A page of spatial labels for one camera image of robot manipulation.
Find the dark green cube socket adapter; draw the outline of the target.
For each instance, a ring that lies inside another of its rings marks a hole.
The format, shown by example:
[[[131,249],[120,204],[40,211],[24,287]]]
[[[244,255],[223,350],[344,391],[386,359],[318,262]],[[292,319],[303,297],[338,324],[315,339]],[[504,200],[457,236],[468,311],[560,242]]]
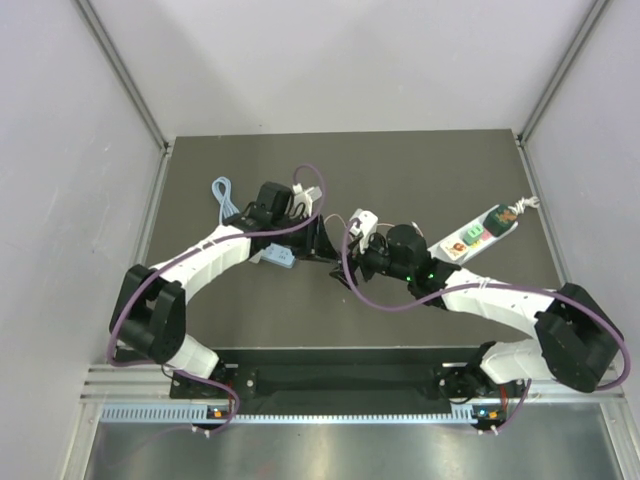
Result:
[[[508,206],[500,204],[491,210],[484,222],[484,228],[494,237],[501,237],[516,223],[517,214]]]

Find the white cube socket adapter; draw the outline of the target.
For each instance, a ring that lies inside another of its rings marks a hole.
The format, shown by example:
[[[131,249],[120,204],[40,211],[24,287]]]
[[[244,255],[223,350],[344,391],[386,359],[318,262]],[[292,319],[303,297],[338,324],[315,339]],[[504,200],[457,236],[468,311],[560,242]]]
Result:
[[[447,239],[440,243],[440,248],[452,262],[459,261],[469,252],[469,247],[458,239]]]

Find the light green plug adapter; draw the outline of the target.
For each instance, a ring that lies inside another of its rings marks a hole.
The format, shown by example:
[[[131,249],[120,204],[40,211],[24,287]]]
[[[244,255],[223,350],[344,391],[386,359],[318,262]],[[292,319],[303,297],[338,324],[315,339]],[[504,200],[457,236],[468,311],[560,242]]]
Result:
[[[464,232],[462,240],[466,245],[471,246],[481,240],[484,233],[484,227],[480,224],[475,224]]]

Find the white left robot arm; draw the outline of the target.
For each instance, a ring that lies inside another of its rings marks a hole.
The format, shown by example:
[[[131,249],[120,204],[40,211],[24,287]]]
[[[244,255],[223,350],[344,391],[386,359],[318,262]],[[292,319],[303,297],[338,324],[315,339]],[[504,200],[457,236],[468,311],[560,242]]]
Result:
[[[205,396],[226,387],[219,355],[186,331],[190,300],[230,268],[264,253],[289,248],[297,259],[332,262],[337,254],[323,227],[323,186],[264,183],[255,201],[222,219],[207,237],[152,267],[124,275],[109,324],[107,361],[115,367],[155,364],[192,378]]]

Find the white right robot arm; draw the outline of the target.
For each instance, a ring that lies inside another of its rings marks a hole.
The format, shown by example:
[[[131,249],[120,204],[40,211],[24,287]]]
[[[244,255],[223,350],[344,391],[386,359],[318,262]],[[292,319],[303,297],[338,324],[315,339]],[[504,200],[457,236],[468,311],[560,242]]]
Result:
[[[631,361],[621,331],[581,286],[559,290],[525,287],[480,276],[458,263],[431,254],[411,225],[394,228],[397,239],[381,236],[358,218],[346,223],[341,238],[343,281],[364,303],[376,302],[359,289],[375,275],[405,282],[412,302],[381,305],[386,312],[418,306],[464,313],[524,334],[516,342],[482,344],[467,367],[467,384],[487,396],[516,380],[555,381],[592,393],[615,388],[629,376]]]

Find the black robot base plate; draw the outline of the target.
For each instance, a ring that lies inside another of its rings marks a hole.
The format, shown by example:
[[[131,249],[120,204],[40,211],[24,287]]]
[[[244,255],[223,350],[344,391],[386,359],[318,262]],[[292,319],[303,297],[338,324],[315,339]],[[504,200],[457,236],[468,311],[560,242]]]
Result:
[[[480,379],[476,347],[222,349],[219,381],[242,414],[444,413],[454,399],[518,399],[524,387]]]

